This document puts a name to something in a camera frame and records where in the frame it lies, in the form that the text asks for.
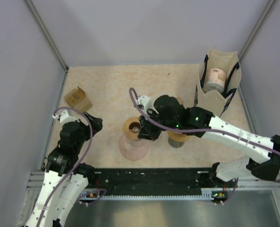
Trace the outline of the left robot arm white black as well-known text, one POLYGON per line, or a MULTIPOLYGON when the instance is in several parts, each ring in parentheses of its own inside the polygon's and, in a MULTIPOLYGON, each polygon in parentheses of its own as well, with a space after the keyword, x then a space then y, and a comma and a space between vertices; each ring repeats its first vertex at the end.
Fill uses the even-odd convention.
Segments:
POLYGON ((56 148, 48 155, 43 184, 26 227, 63 227, 79 195, 95 184, 94 168, 79 161, 83 144, 102 130, 102 119, 81 114, 88 122, 69 114, 53 114, 62 125, 56 148))

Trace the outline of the cream canvas tote bag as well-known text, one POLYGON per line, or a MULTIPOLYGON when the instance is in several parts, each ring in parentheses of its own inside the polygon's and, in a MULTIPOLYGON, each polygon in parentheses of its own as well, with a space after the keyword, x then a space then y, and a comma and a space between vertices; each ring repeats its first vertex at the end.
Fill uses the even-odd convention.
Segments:
POLYGON ((237 52, 221 52, 211 48, 199 66, 194 106, 204 108, 220 117, 229 107, 241 81, 241 67, 237 52), (205 93, 204 81, 208 70, 218 68, 226 72, 227 78, 222 93, 216 90, 205 93))

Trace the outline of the pink paper roll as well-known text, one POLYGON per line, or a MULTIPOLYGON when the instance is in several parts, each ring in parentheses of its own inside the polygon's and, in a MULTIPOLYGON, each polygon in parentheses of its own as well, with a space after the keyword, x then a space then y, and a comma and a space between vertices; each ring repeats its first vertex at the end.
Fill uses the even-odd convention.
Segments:
POLYGON ((226 78, 226 72, 221 69, 213 68, 208 70, 204 81, 203 91, 207 93, 216 90, 219 93, 222 93, 225 88, 226 78))

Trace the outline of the dark glass carafe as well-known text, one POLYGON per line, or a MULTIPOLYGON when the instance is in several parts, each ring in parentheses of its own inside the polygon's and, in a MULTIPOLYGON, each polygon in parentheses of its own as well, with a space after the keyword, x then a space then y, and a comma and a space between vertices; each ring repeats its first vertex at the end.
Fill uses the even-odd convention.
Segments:
POLYGON ((184 142, 179 142, 176 140, 172 140, 171 138, 168 139, 168 143, 173 148, 180 148, 184 145, 184 142))

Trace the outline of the brown paper filter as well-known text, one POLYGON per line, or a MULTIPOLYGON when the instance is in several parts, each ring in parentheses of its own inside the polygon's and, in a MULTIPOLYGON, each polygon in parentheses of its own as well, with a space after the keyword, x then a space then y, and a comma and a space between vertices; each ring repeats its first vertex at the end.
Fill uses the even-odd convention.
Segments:
POLYGON ((183 105, 183 100, 182 100, 181 97, 177 97, 176 99, 177 99, 177 101, 179 102, 180 105, 183 105))

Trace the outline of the small cardboard box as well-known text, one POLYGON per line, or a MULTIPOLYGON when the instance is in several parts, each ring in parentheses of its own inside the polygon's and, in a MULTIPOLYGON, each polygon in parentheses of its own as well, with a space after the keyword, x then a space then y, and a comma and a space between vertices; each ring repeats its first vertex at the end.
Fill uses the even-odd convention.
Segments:
POLYGON ((86 96, 85 91, 79 86, 68 92, 64 96, 64 100, 70 107, 80 112, 87 112, 93 107, 92 101, 86 96))

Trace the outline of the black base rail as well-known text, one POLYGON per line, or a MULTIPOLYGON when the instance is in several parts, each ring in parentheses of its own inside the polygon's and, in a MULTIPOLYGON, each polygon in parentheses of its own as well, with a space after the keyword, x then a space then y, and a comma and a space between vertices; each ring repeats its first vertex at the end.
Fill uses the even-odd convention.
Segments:
POLYGON ((203 188, 233 188, 235 182, 209 177, 209 168, 96 168, 87 189, 107 196, 199 195, 203 188))

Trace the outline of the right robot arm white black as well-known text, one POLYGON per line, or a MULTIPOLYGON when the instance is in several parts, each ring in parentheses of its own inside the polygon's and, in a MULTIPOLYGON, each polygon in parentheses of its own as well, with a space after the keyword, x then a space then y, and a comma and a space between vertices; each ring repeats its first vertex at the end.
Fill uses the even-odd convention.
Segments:
POLYGON ((276 181, 280 171, 280 136, 262 137, 233 126, 201 107, 185 108, 171 96, 162 95, 154 103, 147 96, 133 100, 141 113, 138 137, 158 139, 162 131, 220 142, 244 154, 229 162, 214 163, 209 182, 220 187, 232 179, 255 176, 276 181))

